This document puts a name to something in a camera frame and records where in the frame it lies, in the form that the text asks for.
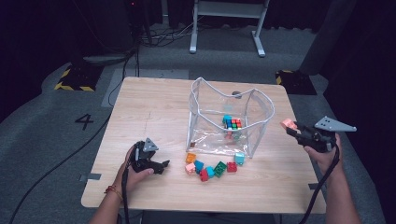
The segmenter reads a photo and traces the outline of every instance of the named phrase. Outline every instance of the bracelet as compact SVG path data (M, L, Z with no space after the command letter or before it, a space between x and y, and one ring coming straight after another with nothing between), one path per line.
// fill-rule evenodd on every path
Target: bracelet
M122 195L119 193L118 190L116 190L116 186L108 186L104 193L107 194L109 191L115 192L119 196L119 198L122 200Z

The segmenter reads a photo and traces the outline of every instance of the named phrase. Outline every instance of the red block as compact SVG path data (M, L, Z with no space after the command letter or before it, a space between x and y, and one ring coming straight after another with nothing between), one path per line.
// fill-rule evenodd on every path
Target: red block
M199 176L201 177L201 181L202 182L205 182L205 181L207 181L209 179L209 175L207 174L207 170L206 169L203 169L201 171L201 173L199 173Z
M227 172L229 173L235 173L237 170L236 168L236 162L234 161L229 161L227 162Z

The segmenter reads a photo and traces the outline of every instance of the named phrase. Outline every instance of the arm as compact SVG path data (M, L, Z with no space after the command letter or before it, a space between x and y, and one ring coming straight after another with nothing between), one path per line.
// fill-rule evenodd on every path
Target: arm
M125 162L121 165L116 179L113 182L113 187L115 190L121 195L121 181L122 181L122 173L125 170L125 164L131 154L132 148L129 149L126 157ZM147 169L142 172L136 173L132 167L128 167L129 174L128 174L128 181L126 186L126 191L129 193L131 192L136 184L146 178L148 175L154 173L154 170ZM122 202L120 196L115 191L110 190L105 198L102 200L101 204L99 205L98 210L96 210L95 214L90 220L90 224L100 224L100 223L117 223L117 216L120 209L120 203Z
M340 161L327 179L326 223L361 223L344 173L340 137L338 134L335 137L340 148ZM325 174L332 163L335 149L330 153L319 153L312 147L305 147L304 149L312 159L318 162L320 171Z

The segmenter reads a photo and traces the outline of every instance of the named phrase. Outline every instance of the wooden table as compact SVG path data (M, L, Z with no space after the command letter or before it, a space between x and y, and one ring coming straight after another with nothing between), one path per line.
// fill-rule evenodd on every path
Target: wooden table
M254 212L302 214L318 183L311 161L294 138L279 125L294 119L283 87L277 85L209 82L225 93L263 91L273 101L276 113L253 159L246 159L236 174L225 173L201 182L198 175L187 175L186 141L189 122L191 80L138 78L124 79L120 94L92 167L100 180L89 180L81 202L98 207L111 185L127 150L149 137L160 149L152 158L170 160L162 175L152 175L129 195L131 209ZM198 154L206 165L232 161L229 156ZM325 213L320 193L312 213Z

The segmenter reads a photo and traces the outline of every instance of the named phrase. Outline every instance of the gray carpet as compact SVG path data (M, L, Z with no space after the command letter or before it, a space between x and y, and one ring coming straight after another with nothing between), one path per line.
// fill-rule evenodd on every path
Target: gray carpet
M263 30L261 40L267 55L260 58L251 39L252 29L204 30L198 34L196 54L189 54L188 35L166 47L141 47L140 68L142 71L182 70L189 79L204 77L209 81L276 84L275 71L297 69L315 38L306 30ZM95 92L55 91L53 88L67 65L48 75L42 84L41 95L0 124L0 223L8 223L19 201L33 184L83 146L111 113L112 108L103 102L113 89L111 83L117 82L114 78L120 78L122 64L104 69ZM134 60L127 64L132 74L134 66ZM289 95L297 120L313 124L323 116L336 119L322 95L327 86L326 79L320 75L311 79L317 96ZM86 114L92 115L93 123L83 131L83 124L75 123L75 120ZM94 210L81 205L84 183L78 179L91 171L104 131L36 185L13 223L87 223ZM370 176L347 136L342 133L341 137L346 175L362 222L385 223ZM133 222L138 223L139 211L132 213L132 216L137 215ZM282 223L298 223L301 218L302 215L284 214ZM308 223L324 223L324 215L311 215Z

